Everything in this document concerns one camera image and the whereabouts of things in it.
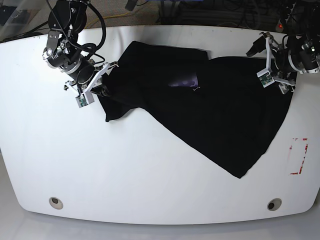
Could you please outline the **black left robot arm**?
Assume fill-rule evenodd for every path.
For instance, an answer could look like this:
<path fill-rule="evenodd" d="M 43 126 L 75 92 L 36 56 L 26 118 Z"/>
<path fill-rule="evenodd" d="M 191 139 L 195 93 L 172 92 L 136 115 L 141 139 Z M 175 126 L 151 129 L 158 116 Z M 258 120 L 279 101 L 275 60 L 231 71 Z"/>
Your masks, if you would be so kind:
<path fill-rule="evenodd" d="M 279 72 L 320 72 L 320 2 L 318 0 L 283 0 L 277 29 L 285 35 L 276 42 L 268 32 L 253 42 L 246 55 L 252 57 L 266 50 L 269 43 Z"/>

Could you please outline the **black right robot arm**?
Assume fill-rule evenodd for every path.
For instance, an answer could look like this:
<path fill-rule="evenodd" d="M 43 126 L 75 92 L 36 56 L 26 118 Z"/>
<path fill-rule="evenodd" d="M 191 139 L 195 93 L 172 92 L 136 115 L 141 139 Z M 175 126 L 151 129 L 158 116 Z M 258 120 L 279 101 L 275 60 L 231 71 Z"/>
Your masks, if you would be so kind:
<path fill-rule="evenodd" d="M 82 94 L 97 74 L 96 64 L 103 64 L 105 58 L 97 51 L 102 48 L 107 37 L 105 20 L 89 0 L 58 0 L 54 7 L 46 1 L 50 14 L 49 32 L 42 57 L 49 67 L 60 69 L 73 79 L 77 94 Z M 87 24 L 87 9 L 97 16 L 102 27 L 99 44 L 79 44 L 79 33 Z"/>

